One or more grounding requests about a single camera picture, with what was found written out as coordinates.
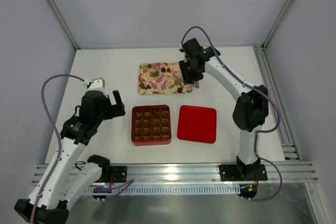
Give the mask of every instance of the patterned tray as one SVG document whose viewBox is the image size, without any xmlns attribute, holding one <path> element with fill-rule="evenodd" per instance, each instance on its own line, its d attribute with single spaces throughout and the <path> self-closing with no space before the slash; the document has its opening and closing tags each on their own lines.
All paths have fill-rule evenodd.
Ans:
<svg viewBox="0 0 336 224">
<path fill-rule="evenodd" d="M 191 84 L 183 84 L 178 62 L 143 63 L 139 66 L 139 94 L 190 93 Z"/>
</svg>

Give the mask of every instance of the metal frame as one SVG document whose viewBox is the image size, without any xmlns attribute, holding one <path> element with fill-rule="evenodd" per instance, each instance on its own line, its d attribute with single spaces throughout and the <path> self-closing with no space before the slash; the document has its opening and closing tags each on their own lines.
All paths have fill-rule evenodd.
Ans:
<svg viewBox="0 0 336 224">
<path fill-rule="evenodd" d="M 51 11 L 54 13 L 55 18 L 57 19 L 57 21 L 59 22 L 62 30 L 64 31 L 64 33 L 66 34 L 66 36 L 69 39 L 69 42 L 72 44 L 72 46 L 74 47 L 75 50 L 80 49 L 77 42 L 75 41 L 75 38 L 73 37 L 67 23 L 65 22 L 62 13 L 60 12 L 60 10 L 58 9 L 56 3 L 54 0 L 46 0 L 48 5 L 51 8 Z"/>
<path fill-rule="evenodd" d="M 70 43 L 75 50 L 80 49 L 76 43 L 68 25 L 66 24 L 61 12 L 59 11 L 54 0 L 46 0 L 51 10 L 55 14 L 61 28 L 67 35 Z M 314 171 L 311 162 L 300 162 L 300 156 L 297 146 L 295 145 L 294 134 L 291 130 L 290 120 L 286 116 L 286 108 L 281 101 L 281 95 L 276 86 L 274 75 L 271 70 L 267 58 L 267 47 L 269 46 L 272 38 L 279 29 L 282 21 L 286 18 L 289 10 L 294 4 L 295 0 L 286 0 L 283 4 L 279 14 L 277 15 L 264 43 L 262 45 L 255 45 L 254 51 L 259 64 L 261 76 L 264 84 L 269 90 L 269 95 L 278 104 L 282 114 L 282 124 L 279 129 L 279 136 L 281 139 L 281 146 L 284 152 L 285 162 L 275 162 L 279 167 L 281 174 L 284 178 L 284 183 L 306 183 L 307 192 L 319 224 L 333 223 L 330 216 L 327 214 L 326 206 L 324 204 L 324 197 L 321 196 L 320 184 L 318 183 L 317 175 Z M 224 183 L 220 181 L 219 165 L 217 163 L 209 164 L 124 164 L 128 167 L 128 179 L 133 178 L 133 189 L 130 189 L 131 194 L 138 195 L 159 195 L 155 190 L 144 190 L 148 185 L 152 187 L 162 187 L 167 185 L 186 186 L 189 185 L 194 188 L 193 190 L 198 193 L 209 194 L 209 190 L 215 190 L 215 193 L 225 193 L 227 189 L 235 188 L 241 182 Z M 265 164 L 269 176 L 269 180 L 260 183 L 278 183 L 279 178 L 275 169 L 270 164 Z M 45 172 L 47 165 L 38 165 L 32 185 L 37 185 Z M 78 170 L 73 168 L 71 170 L 69 179 L 72 179 Z"/>
<path fill-rule="evenodd" d="M 272 24 L 271 29 L 269 30 L 265 42 L 263 43 L 262 48 L 265 49 L 268 47 L 270 41 L 272 40 L 273 36 L 279 29 L 279 26 L 281 25 L 282 21 L 286 18 L 289 10 L 291 9 L 292 5 L 294 4 L 295 0 L 285 0 L 282 8 L 280 9 L 280 12 L 278 13 L 275 21 Z"/>
<path fill-rule="evenodd" d="M 281 171 L 284 183 L 318 182 L 311 162 L 274 162 Z M 246 181 L 221 182 L 219 165 L 223 163 L 201 164 L 114 164 L 127 166 L 127 180 L 134 179 L 134 185 L 192 185 L 192 184 L 246 184 Z M 260 183 L 278 183 L 279 176 L 274 167 L 265 164 L 267 181 Z M 38 165 L 32 185 L 36 186 L 48 165 Z M 71 180 L 80 171 L 73 167 L 68 177 Z"/>
</svg>

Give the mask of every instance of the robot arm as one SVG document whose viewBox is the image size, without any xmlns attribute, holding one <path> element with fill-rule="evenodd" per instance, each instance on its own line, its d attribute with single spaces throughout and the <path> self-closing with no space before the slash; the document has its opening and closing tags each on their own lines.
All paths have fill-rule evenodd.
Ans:
<svg viewBox="0 0 336 224">
<path fill-rule="evenodd" d="M 60 157 L 57 157 L 58 150 L 56 150 L 36 188 L 27 199 L 19 199 L 14 207 L 25 221 L 30 221 L 33 206 L 38 201 L 35 223 L 65 223 L 69 210 L 81 194 L 95 181 L 110 175 L 110 161 L 93 155 L 88 159 L 81 173 L 66 183 L 74 163 L 87 147 L 90 139 L 97 133 L 102 121 L 125 115 L 119 92 L 113 91 L 113 95 L 115 105 L 111 105 L 102 78 L 94 79 L 89 83 L 88 90 L 81 100 L 79 115 L 75 113 L 63 125 L 60 133 L 62 146 Z M 50 175 L 55 159 L 58 159 L 58 163 Z M 39 195 L 40 187 L 45 180 L 47 184 Z"/>
<path fill-rule="evenodd" d="M 260 130 L 268 116 L 268 101 L 257 92 L 246 87 L 252 83 L 241 77 L 232 69 L 223 58 L 222 62 L 240 80 L 237 81 L 227 69 L 219 63 L 211 47 L 203 48 L 198 41 L 193 38 L 182 45 L 180 50 L 184 53 L 185 60 L 179 62 L 184 83 L 192 83 L 203 79 L 203 73 L 207 72 L 219 81 L 222 86 L 229 91 L 236 101 L 233 112 L 233 120 L 240 129 L 240 150 L 237 156 L 237 170 L 241 177 L 248 179 L 254 176 L 255 169 L 259 166 L 260 160 L 254 153 L 254 139 L 256 131 Z M 264 94 L 268 94 L 267 89 L 260 85 L 256 87 Z"/>
</svg>

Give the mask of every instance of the white tabletop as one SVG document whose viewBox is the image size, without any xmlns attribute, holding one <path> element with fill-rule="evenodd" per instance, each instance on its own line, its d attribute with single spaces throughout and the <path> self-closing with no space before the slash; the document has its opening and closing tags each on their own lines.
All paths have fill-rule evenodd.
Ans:
<svg viewBox="0 0 336 224">
<path fill-rule="evenodd" d="M 262 79 L 252 47 L 218 48 L 224 59 L 238 73 L 252 83 Z M 98 154 L 112 163 L 212 163 L 235 162 L 239 151 L 239 130 L 232 119 L 235 101 L 210 75 L 204 74 L 200 88 L 189 94 L 138 94 L 139 64 L 145 62 L 176 62 L 183 59 L 177 48 L 78 50 L 71 74 L 91 80 L 103 77 L 106 91 L 114 104 L 112 90 L 119 90 L 126 115 L 104 121 L 78 160 L 86 161 Z M 62 129 L 76 105 L 80 105 L 85 87 L 76 79 L 69 79 L 60 111 L 57 128 Z M 134 146 L 131 141 L 131 111 L 138 105 L 167 104 L 171 110 L 172 142 L 169 145 Z M 179 140 L 176 136 L 179 111 L 182 105 L 215 108 L 217 111 L 217 139 L 214 144 Z M 273 115 L 267 117 L 264 129 L 274 126 Z M 52 136 L 46 163 L 50 162 L 57 147 Z M 271 161 L 284 161 L 277 132 L 263 134 L 259 153 Z"/>
</svg>

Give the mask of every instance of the white wall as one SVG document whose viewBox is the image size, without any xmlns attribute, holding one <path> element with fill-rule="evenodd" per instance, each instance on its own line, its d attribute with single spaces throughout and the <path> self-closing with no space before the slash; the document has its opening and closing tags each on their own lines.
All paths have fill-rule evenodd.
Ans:
<svg viewBox="0 0 336 224">
<path fill-rule="evenodd" d="M 0 0 L 0 216 L 15 223 L 14 204 L 25 198 L 38 163 L 43 163 L 51 127 L 40 88 L 45 79 L 69 73 L 75 51 L 45 0 Z M 54 118 L 66 80 L 47 89 Z"/>
<path fill-rule="evenodd" d="M 261 44 L 284 1 L 55 0 L 81 48 L 176 46 L 194 25 L 217 45 Z"/>
<path fill-rule="evenodd" d="M 296 0 L 268 48 L 303 159 L 336 212 L 336 0 Z"/>
</svg>

